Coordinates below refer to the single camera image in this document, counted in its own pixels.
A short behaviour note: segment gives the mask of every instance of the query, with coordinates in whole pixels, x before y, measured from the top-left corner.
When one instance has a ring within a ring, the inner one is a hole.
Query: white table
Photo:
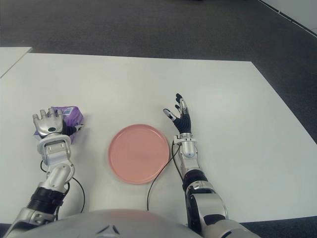
[[[0,78],[31,49],[31,47],[0,47]]]
[[[71,159],[86,191],[85,211],[145,209],[150,184],[121,182],[107,149],[135,123],[172,141],[177,131],[162,109],[173,109],[176,92],[190,109],[199,163],[231,219],[317,215],[317,146],[251,62],[27,54],[0,83],[0,222],[12,222],[45,177],[32,114],[50,106],[76,105],[84,114]],[[79,187],[71,185],[60,217],[82,205]],[[173,164],[154,186],[150,210],[187,222]]]

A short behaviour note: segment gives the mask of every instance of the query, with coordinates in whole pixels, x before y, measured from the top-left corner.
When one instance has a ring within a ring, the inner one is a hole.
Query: white wall
[[[317,33],[317,0],[263,0]]]

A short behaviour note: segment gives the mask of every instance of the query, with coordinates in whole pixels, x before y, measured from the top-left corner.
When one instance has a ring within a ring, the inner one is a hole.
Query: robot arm
[[[174,137],[174,143],[180,146],[178,167],[185,192],[189,228],[205,238],[259,238],[238,222],[228,219],[222,199],[198,165],[198,150],[191,133],[186,102],[180,94],[176,94],[176,101],[179,105],[175,107],[180,112],[180,118],[168,109],[163,111],[180,133],[179,137]]]
[[[70,161],[69,135],[81,129],[66,126],[63,113],[49,108],[48,114],[41,110],[42,118],[33,115],[34,125],[42,138],[38,152],[47,165],[46,180],[40,182],[27,207],[21,209],[4,237],[13,237],[26,230],[55,220],[55,211],[66,195],[65,185],[72,179],[75,168]]]

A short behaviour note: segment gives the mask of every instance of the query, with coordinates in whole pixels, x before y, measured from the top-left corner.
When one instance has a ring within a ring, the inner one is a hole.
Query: black cable
[[[45,170],[43,169],[43,160],[42,160],[41,163],[40,163],[40,168],[41,168],[41,170],[42,170],[43,172],[45,172],[45,173],[47,172],[47,171],[45,171]],[[85,207],[85,202],[86,202],[85,190],[84,190],[83,186],[81,185],[81,183],[80,183],[77,179],[75,179],[74,177],[73,177],[73,179],[79,184],[81,190],[83,191],[84,203],[83,203],[83,206],[82,206],[81,211],[80,211],[80,213],[82,213],[83,210],[84,210],[84,207]],[[64,197],[68,194],[69,189],[70,189],[70,183],[67,183],[67,185],[69,185],[69,187],[67,188],[67,191],[65,192]],[[59,207],[60,207],[60,206],[58,206],[58,207],[57,207],[57,210],[56,210],[56,217],[57,217],[56,220],[58,220]]]
[[[180,180],[182,180],[182,183],[184,183],[184,179],[183,179],[182,174],[180,173],[180,171],[179,171],[179,169],[178,169],[178,166],[177,166],[177,164],[176,164],[175,157],[174,157],[174,156],[177,154],[177,152],[179,151],[180,145],[178,146],[178,149],[177,149],[176,153],[173,154],[174,145],[175,145],[175,144],[174,144],[174,141],[173,141],[173,143],[172,143],[172,159],[173,159],[173,161],[174,161],[174,165],[175,165],[175,167],[176,167],[176,169],[177,169],[177,172],[178,172],[178,174],[179,174]]]
[[[180,149],[180,145],[178,145],[177,151],[175,152],[175,154],[173,154],[173,146],[174,146],[174,141],[172,143],[172,159],[174,158],[174,156],[177,154],[177,152]],[[165,167],[169,164],[169,162],[171,162],[172,159],[168,160],[168,162],[164,165],[164,167],[160,170],[158,175],[155,177],[155,179],[151,183],[151,186],[150,186],[149,191],[148,191],[148,196],[147,196],[147,211],[149,211],[149,202],[150,202],[149,197],[150,197],[150,192],[151,192],[152,186],[153,186],[154,182],[157,180],[157,178],[159,177],[159,175],[162,173],[162,171],[165,169]]]
[[[83,212],[83,210],[84,210],[84,207],[85,207],[85,202],[86,202],[86,195],[85,195],[85,191],[84,191],[84,188],[83,188],[83,186],[80,184],[80,182],[77,180],[77,179],[75,179],[74,177],[73,177],[73,179],[79,184],[79,186],[80,186],[80,188],[81,188],[81,190],[83,191],[83,196],[84,196],[84,203],[83,203],[83,207],[81,208],[81,211],[80,211],[80,213],[82,213]]]
[[[45,170],[43,169],[42,165],[43,165],[43,160],[42,160],[41,163],[40,163],[40,168],[41,168],[41,170],[42,170],[44,173],[46,173],[47,171],[45,171]]]
[[[64,198],[66,197],[66,195],[68,194],[69,190],[70,190],[70,183],[68,182],[68,183],[67,183],[67,190],[66,190],[66,192],[64,193],[63,200],[64,200]],[[60,206],[58,206],[57,209],[56,209],[55,221],[58,221],[58,213],[59,213],[59,208],[60,208]]]

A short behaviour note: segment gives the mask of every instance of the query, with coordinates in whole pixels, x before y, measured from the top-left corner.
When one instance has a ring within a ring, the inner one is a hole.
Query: purple bag
[[[60,109],[63,112],[64,116],[64,121],[67,126],[76,126],[79,125],[84,118],[83,115],[81,114],[80,110],[78,107],[71,106],[71,107],[52,107],[54,111],[57,109]],[[72,134],[70,136],[71,142],[73,142],[73,139],[75,138],[76,133]],[[38,134],[37,131],[35,131],[34,136],[38,139],[41,140],[40,135]]]

